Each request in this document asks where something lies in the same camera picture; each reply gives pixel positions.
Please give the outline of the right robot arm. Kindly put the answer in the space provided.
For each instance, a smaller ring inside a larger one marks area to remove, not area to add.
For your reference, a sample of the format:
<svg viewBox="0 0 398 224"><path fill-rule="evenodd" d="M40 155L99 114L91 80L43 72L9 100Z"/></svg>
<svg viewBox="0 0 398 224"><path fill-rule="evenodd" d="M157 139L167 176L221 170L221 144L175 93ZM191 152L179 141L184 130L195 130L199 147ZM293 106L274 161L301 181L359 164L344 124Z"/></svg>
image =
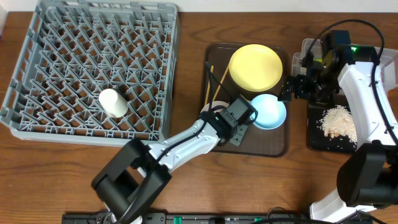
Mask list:
<svg viewBox="0 0 398 224"><path fill-rule="evenodd" d="M342 90L353 117L356 152L340 167L336 189L310 206L310 218L338 223L359 212L397 205L397 121L384 91L383 48L353 45L346 30L322 31L322 60L311 51L304 75L284 79L280 101L330 102Z"/></svg>

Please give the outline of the light blue bowl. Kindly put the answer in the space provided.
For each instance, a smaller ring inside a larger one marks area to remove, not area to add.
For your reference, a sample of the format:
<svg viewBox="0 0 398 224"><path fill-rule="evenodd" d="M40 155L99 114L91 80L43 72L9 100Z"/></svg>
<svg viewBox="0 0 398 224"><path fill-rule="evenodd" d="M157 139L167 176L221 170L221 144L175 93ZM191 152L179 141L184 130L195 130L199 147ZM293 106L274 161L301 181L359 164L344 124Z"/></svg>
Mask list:
<svg viewBox="0 0 398 224"><path fill-rule="evenodd" d="M259 129L270 130L278 128L287 117L286 106L274 95L258 95L252 99L251 105L258 112L258 115L251 115L251 119L254 120L253 125Z"/></svg>

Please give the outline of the wooden chopstick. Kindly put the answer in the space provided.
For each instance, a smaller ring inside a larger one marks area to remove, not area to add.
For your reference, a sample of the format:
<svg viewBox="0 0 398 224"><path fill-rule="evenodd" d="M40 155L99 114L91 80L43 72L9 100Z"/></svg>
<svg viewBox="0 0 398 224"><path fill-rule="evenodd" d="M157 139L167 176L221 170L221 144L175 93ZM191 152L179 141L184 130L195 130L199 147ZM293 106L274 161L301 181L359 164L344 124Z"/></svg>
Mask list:
<svg viewBox="0 0 398 224"><path fill-rule="evenodd" d="M214 70L214 65L212 65L212 66L210 67L211 73L213 73L213 70ZM205 105L208 103L209 94L210 94L210 81L208 81L208 85L207 85L207 89L206 89Z"/></svg>
<svg viewBox="0 0 398 224"><path fill-rule="evenodd" d="M225 80L225 78L226 78L226 76L227 76L227 74L228 74L228 71L229 71L229 64L227 65L227 67L226 67L226 69L225 69L225 71L224 71L224 74L223 74L223 76L221 77L220 84L218 85L218 87L217 87L217 89L216 89L216 91L215 91L215 94L214 94L214 96L213 96L213 98L212 98L212 101L215 101L215 99L216 99L216 97L217 97L217 95L218 95L218 93L219 93L219 91L220 91L220 89L221 89L221 85L223 84L223 82L224 82L224 80Z"/></svg>

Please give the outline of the rice food scraps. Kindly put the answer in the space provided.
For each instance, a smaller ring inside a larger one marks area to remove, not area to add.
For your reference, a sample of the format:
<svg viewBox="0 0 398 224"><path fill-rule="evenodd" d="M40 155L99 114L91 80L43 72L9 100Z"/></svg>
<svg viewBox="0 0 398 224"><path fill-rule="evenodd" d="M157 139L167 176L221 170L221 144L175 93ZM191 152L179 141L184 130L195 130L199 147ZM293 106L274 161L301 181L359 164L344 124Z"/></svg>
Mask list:
<svg viewBox="0 0 398 224"><path fill-rule="evenodd" d="M349 142L357 143L352 114L344 106L337 105L324 111L317 121L317 128L323 131L325 137L347 137Z"/></svg>

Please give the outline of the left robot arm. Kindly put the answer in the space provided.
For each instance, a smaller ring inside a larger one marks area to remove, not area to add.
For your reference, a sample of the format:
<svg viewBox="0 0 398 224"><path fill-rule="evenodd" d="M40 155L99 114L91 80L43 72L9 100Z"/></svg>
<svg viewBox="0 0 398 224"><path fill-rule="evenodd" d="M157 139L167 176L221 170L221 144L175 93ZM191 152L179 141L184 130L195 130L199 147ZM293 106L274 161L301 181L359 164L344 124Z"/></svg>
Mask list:
<svg viewBox="0 0 398 224"><path fill-rule="evenodd" d="M134 138L105 165L91 186L114 223L134 223L172 178L171 173L196 156L225 145L242 125L252 124L257 110L242 96L228 107L202 112L185 131L144 144Z"/></svg>

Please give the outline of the white cup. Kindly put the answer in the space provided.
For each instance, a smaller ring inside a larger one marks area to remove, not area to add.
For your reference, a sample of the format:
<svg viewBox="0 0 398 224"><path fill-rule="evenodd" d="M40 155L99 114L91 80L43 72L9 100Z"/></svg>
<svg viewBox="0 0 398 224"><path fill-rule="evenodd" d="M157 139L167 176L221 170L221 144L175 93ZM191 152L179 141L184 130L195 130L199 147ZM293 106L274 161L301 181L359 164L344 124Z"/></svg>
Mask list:
<svg viewBox="0 0 398 224"><path fill-rule="evenodd" d="M123 117L127 111L127 101L116 90L108 88L99 94L99 103L111 118Z"/></svg>

